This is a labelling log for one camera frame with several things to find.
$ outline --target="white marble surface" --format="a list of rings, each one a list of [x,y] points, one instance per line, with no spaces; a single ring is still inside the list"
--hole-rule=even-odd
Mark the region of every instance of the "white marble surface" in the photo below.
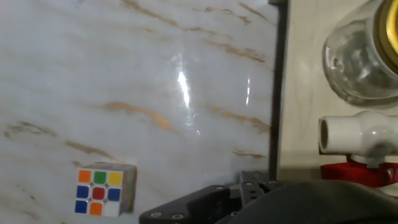
[[[0,1],[0,217],[138,223],[267,169],[277,10],[260,0]],[[77,168],[135,164],[135,214],[74,214]]]
[[[330,88],[322,67],[322,47],[336,23],[367,0],[300,0],[290,2],[290,25],[285,62],[285,87],[280,140],[280,179],[320,177],[324,164],[346,162],[345,156],[321,156],[318,120],[322,116],[351,116],[364,110],[397,115],[398,107],[358,108]],[[398,162],[390,156],[389,162]]]

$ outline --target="marble wall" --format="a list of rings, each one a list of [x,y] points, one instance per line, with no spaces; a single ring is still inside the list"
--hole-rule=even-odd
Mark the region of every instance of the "marble wall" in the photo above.
[[[278,12],[260,0],[0,1],[1,223],[138,223],[267,169]],[[135,164],[135,213],[75,215],[77,167]]]

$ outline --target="cube sticker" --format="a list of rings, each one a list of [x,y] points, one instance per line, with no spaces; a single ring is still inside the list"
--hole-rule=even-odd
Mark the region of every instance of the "cube sticker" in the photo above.
[[[95,162],[78,171],[75,213],[118,217],[131,212],[136,166]]]
[[[88,186],[77,186],[76,198],[87,199],[90,193]]]
[[[120,189],[108,189],[108,200],[111,202],[120,201],[121,191]]]
[[[82,213],[86,214],[87,213],[87,202],[86,201],[76,201],[75,205],[75,213]]]

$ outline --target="black bracket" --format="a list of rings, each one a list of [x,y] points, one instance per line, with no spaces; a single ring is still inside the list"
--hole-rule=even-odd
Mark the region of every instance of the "black bracket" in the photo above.
[[[261,172],[242,172],[239,188],[211,185],[144,212],[140,224],[225,224],[247,204],[280,187]]]

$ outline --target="white pvc pipe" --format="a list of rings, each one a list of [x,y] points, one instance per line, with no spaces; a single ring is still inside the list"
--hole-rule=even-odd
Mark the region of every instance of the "white pvc pipe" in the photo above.
[[[319,120],[319,146],[324,153],[384,158],[398,151],[398,116],[375,111],[324,116]]]

